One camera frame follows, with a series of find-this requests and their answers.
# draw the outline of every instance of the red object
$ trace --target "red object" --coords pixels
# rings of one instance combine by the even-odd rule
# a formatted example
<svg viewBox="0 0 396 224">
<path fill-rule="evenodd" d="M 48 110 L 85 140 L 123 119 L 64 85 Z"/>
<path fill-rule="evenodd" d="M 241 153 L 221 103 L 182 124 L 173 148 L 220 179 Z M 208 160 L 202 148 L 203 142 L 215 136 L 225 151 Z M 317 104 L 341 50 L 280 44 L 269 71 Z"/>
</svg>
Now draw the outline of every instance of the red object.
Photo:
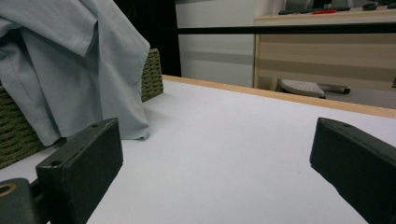
<svg viewBox="0 0 396 224">
<path fill-rule="evenodd" d="M 328 9 L 328 10 L 320 10 L 320 11 L 314 11 L 312 14 L 329 14 L 329 13 L 334 13 L 336 12 L 336 9 Z"/>
</svg>

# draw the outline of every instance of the screw hole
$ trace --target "screw hole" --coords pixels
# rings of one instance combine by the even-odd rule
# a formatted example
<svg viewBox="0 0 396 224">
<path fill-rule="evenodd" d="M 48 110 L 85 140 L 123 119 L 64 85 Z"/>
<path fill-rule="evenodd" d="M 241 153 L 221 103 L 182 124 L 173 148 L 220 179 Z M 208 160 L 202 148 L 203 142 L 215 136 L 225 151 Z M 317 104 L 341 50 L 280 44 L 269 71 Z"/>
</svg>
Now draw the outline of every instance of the screw hole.
<svg viewBox="0 0 396 224">
<path fill-rule="evenodd" d="M 50 163 L 50 165 L 51 166 L 58 166 L 58 165 L 60 165 L 62 162 L 61 161 L 52 161 L 51 163 Z"/>
<path fill-rule="evenodd" d="M 8 195 L 10 192 L 12 192 L 17 186 L 13 183 L 5 184 L 0 186 L 0 197 L 3 197 L 5 195 Z"/>
</svg>

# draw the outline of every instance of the table surface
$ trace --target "table surface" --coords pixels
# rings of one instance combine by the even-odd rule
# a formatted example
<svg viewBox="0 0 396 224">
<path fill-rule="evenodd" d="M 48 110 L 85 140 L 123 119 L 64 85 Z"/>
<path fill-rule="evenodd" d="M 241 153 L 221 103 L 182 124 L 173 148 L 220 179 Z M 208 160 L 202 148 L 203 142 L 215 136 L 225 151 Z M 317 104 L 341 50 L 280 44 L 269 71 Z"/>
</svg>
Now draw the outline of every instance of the table surface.
<svg viewBox="0 0 396 224">
<path fill-rule="evenodd" d="M 396 146 L 394 110 L 163 79 L 164 93 L 144 103 L 149 139 L 122 141 L 124 164 L 89 223 L 366 223 L 310 167 L 316 122 L 337 119 Z M 50 153 L 0 180 L 34 180 Z"/>
</svg>

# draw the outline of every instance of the wicker chair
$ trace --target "wicker chair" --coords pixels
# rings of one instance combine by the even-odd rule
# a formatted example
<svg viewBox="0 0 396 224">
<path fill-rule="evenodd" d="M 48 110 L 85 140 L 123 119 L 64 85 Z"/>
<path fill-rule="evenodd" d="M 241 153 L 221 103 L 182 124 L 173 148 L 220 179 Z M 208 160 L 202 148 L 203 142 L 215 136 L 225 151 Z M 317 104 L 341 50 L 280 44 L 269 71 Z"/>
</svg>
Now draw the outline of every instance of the wicker chair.
<svg viewBox="0 0 396 224">
<path fill-rule="evenodd" d="M 142 75 L 142 102 L 163 93 L 160 53 L 151 49 Z M 43 150 L 18 106 L 0 82 L 0 169 Z"/>
</svg>

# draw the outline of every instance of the wooden table edge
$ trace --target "wooden table edge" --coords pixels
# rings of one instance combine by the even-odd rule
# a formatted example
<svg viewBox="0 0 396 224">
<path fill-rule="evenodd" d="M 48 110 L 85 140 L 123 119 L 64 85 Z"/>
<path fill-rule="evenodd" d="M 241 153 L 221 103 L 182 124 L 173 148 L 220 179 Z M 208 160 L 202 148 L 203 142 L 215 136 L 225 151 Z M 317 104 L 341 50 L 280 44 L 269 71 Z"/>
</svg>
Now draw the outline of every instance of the wooden table edge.
<svg viewBox="0 0 396 224">
<path fill-rule="evenodd" d="M 327 107 L 327 108 L 331 108 L 331 109 L 338 109 L 338 110 L 344 110 L 344 111 L 349 111 L 349 112 L 355 112 L 355 113 L 374 115 L 374 116 L 379 116 L 379 117 L 384 117 L 384 118 L 396 119 L 396 109 L 389 109 L 389 108 L 372 106 L 372 105 L 358 105 L 358 104 L 339 102 L 339 101 L 333 101 L 333 100 L 328 100 L 328 99 L 319 99 L 319 98 L 314 98 L 314 97 L 294 95 L 294 94 L 288 94 L 288 93 L 276 92 L 276 91 L 259 90 L 259 89 L 249 88 L 249 87 L 240 87 L 240 86 L 235 86 L 235 85 L 203 81 L 203 80 L 199 80 L 199 79 L 192 79 L 192 78 L 186 78 L 186 77 L 173 77 L 173 76 L 163 75 L 163 80 L 175 81 L 175 82 L 191 84 L 191 85 L 196 85 L 196 86 L 203 86 L 203 87 L 214 88 L 214 89 L 219 89 L 219 90 L 236 91 L 236 92 L 241 92 L 241 93 L 246 93 L 246 94 L 251 94 L 251 95 L 258 95 L 258 96 L 264 96 L 264 97 L 274 98 L 274 99 L 278 99 L 278 100 L 290 101 L 290 102 L 294 102 L 294 103 L 300 103 L 300 104 L 306 104 L 306 105 L 316 105 L 316 106 L 322 106 L 322 107 Z"/>
</svg>

